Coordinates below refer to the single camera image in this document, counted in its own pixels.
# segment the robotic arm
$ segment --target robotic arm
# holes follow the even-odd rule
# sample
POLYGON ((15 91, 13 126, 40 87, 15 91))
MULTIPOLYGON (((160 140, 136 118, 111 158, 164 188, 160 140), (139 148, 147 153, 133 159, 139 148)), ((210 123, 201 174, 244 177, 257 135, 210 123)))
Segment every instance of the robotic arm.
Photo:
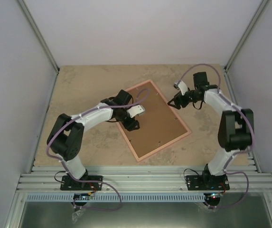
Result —
POLYGON ((189 103, 205 102, 212 106, 214 110, 221 116, 218 142, 220 148, 215 157, 204 168, 202 176, 187 176, 189 190, 221 190, 222 185, 229 189, 226 168, 233 162, 234 158, 241 151, 252 145, 252 137, 249 126, 241 117, 236 108, 240 110, 249 120, 253 128, 253 112, 251 109, 242 109, 239 106, 229 102, 217 88, 217 85, 210 85, 206 72, 199 72, 193 75, 194 90, 190 90, 187 85, 180 81, 174 85, 179 89, 168 105, 180 109, 186 107, 189 103))
POLYGON ((81 116, 76 114, 68 116, 61 114, 47 139, 47 143, 54 137, 54 135, 69 121, 80 116, 70 124, 60 135, 53 141, 50 148, 54 153, 63 159, 68 171, 79 180, 86 180, 88 172, 82 165, 78 153, 80 152, 83 133, 97 124, 115 119, 115 122, 121 122, 125 129, 133 131, 140 129, 139 122, 135 116, 145 112, 142 105, 136 105, 128 108, 113 108, 121 105, 127 105, 132 99, 132 95, 121 90, 116 97, 110 97, 102 100, 94 109, 95 111, 88 112, 81 116))

